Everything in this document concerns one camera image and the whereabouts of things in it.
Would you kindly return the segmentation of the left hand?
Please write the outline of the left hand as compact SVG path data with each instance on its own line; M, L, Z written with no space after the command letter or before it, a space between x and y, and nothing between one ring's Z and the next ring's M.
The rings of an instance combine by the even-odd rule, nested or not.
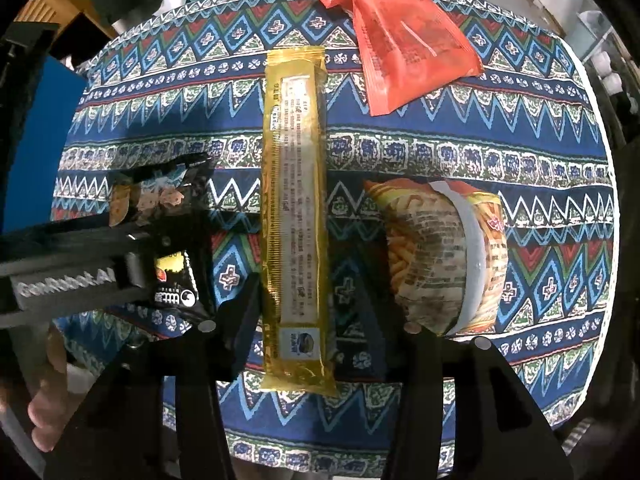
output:
M46 340L47 361L38 379L38 388L28 406L34 424L32 442L39 451L51 452L68 421L67 361L64 340L52 325Z

